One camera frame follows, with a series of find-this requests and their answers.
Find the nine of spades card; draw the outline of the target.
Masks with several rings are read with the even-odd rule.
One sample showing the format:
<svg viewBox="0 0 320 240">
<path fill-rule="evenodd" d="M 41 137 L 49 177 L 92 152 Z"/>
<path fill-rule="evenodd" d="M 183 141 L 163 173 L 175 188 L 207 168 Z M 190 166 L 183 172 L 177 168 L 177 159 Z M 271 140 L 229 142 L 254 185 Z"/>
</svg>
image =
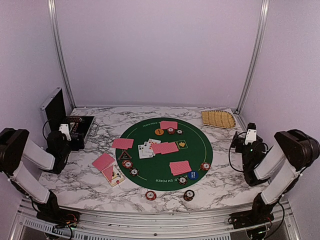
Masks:
<svg viewBox="0 0 320 240">
<path fill-rule="evenodd" d="M 140 144 L 138 145 L 138 155 L 140 159 L 148 159 L 148 158 L 152 158 L 153 155 L 151 153 L 148 152 L 144 152 L 144 145 Z"/>
</svg>

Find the pink playing card deck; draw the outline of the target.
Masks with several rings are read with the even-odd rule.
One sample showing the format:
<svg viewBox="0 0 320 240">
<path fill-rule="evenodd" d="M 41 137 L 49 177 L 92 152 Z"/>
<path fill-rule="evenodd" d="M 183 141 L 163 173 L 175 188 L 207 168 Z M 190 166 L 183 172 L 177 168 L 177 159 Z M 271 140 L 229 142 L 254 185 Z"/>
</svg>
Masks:
<svg viewBox="0 0 320 240">
<path fill-rule="evenodd" d="M 102 171 L 112 165 L 115 162 L 115 159 L 108 153 L 103 153 L 99 156 L 92 165 L 99 171 Z"/>
</svg>

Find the blue small blind button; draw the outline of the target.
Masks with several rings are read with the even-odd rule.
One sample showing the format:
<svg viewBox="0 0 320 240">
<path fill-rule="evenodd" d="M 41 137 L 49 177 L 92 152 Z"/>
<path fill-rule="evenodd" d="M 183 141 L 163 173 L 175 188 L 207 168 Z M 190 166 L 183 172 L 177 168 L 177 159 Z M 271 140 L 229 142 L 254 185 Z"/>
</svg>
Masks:
<svg viewBox="0 0 320 240">
<path fill-rule="evenodd" d="M 190 171 L 187 173 L 187 177 L 190 179 L 190 180 L 197 180 L 199 178 L 199 173 L 197 171 Z"/>
</svg>

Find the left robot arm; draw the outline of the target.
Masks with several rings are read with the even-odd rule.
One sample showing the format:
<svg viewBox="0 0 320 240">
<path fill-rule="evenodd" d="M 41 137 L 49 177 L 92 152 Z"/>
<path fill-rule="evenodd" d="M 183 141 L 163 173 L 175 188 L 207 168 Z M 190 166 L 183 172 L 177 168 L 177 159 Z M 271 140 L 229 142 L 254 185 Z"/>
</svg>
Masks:
<svg viewBox="0 0 320 240">
<path fill-rule="evenodd" d="M 53 201 L 49 193 L 38 185 L 40 173 L 59 175 L 68 165 L 70 155 L 69 137 L 60 131 L 49 134 L 46 150 L 29 138 L 26 129 L 4 128 L 0 132 L 0 171 L 21 194 L 27 197 L 40 194 L 37 204 L 48 198 Z"/>
</svg>

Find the black triangular all-in button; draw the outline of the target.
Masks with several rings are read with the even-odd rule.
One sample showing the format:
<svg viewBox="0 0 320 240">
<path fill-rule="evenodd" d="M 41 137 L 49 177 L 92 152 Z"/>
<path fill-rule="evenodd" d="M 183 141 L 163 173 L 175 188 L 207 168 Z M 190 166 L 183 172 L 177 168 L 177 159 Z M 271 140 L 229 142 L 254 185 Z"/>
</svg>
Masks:
<svg viewBox="0 0 320 240">
<path fill-rule="evenodd" d="M 130 159 L 132 159 L 132 157 L 130 156 L 130 154 L 126 150 L 123 150 L 117 159 L 119 161 L 124 161 L 124 160 L 130 160 Z"/>
</svg>

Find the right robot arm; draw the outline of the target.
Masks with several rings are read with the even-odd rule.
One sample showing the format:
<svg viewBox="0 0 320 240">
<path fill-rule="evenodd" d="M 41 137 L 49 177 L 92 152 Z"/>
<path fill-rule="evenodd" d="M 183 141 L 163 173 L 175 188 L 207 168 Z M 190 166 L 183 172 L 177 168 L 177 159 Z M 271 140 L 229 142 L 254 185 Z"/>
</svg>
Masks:
<svg viewBox="0 0 320 240">
<path fill-rule="evenodd" d="M 234 134 L 230 148 L 241 154 L 239 172 L 249 186 L 269 183 L 254 198 L 251 210 L 231 215 L 236 221 L 246 218 L 252 224 L 267 217 L 282 195 L 294 187 L 303 171 L 320 156 L 320 143 L 298 129 L 276 132 L 273 146 L 268 146 L 256 129 L 248 128 Z"/>
</svg>

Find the red poker chips moved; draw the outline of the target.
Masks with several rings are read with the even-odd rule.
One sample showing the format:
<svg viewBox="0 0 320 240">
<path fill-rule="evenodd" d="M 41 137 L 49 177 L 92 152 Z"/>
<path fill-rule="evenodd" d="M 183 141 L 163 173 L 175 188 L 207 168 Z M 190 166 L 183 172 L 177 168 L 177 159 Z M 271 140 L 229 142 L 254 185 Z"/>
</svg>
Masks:
<svg viewBox="0 0 320 240">
<path fill-rule="evenodd" d="M 172 127 L 169 127 L 169 128 L 167 129 L 167 132 L 168 132 L 168 134 L 172 135 L 172 134 L 175 133 L 175 129 L 172 128 Z"/>
</svg>

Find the dark red poker chip stack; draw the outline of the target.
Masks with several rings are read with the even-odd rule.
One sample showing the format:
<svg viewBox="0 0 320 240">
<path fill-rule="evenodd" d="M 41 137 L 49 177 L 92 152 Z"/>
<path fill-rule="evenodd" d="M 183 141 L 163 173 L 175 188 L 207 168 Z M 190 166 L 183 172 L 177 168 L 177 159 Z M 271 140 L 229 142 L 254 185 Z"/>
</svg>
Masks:
<svg viewBox="0 0 320 240">
<path fill-rule="evenodd" d="M 187 202 L 192 201 L 194 197 L 195 197 L 195 192 L 190 189 L 186 190 L 183 194 L 183 199 Z"/>
</svg>

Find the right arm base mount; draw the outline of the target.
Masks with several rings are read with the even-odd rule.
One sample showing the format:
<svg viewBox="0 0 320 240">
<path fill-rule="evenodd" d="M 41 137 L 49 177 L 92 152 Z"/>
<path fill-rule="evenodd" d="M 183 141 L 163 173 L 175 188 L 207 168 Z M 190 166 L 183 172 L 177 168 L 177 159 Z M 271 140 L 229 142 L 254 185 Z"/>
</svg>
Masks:
<svg viewBox="0 0 320 240">
<path fill-rule="evenodd" d="M 271 212 L 254 215 L 251 210 L 247 210 L 230 214 L 227 221 L 229 224 L 233 225 L 234 229 L 241 229 L 268 223 L 274 219 L 274 215 Z"/>
</svg>

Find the orange big blind button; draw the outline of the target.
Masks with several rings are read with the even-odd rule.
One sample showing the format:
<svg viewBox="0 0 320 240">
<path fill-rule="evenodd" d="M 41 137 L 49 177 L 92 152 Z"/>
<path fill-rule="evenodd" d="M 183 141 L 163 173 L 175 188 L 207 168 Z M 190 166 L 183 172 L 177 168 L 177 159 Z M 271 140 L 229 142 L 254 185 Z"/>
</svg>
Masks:
<svg viewBox="0 0 320 240">
<path fill-rule="evenodd" d="M 164 134 L 164 130 L 161 128 L 157 128 L 154 132 L 157 136 L 162 136 Z"/>
</svg>

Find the dark chips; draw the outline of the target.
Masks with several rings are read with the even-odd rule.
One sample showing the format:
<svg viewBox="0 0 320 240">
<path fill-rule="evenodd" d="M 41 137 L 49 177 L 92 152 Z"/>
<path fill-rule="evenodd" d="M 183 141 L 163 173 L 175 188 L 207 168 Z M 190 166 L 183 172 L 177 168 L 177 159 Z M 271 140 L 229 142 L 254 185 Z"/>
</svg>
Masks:
<svg viewBox="0 0 320 240">
<path fill-rule="evenodd" d="M 135 176 L 137 176 L 139 174 L 139 170 L 136 169 L 136 168 L 132 168 L 132 169 L 130 169 L 129 173 L 130 173 L 131 176 L 135 177 Z"/>
<path fill-rule="evenodd" d="M 177 134 L 179 134 L 179 135 L 183 134 L 183 131 L 182 131 L 181 129 L 178 129 L 176 132 L 177 132 Z"/>
<path fill-rule="evenodd" d="M 188 179 L 185 176 L 181 176 L 178 178 L 178 183 L 180 185 L 186 185 L 188 183 Z"/>
</svg>

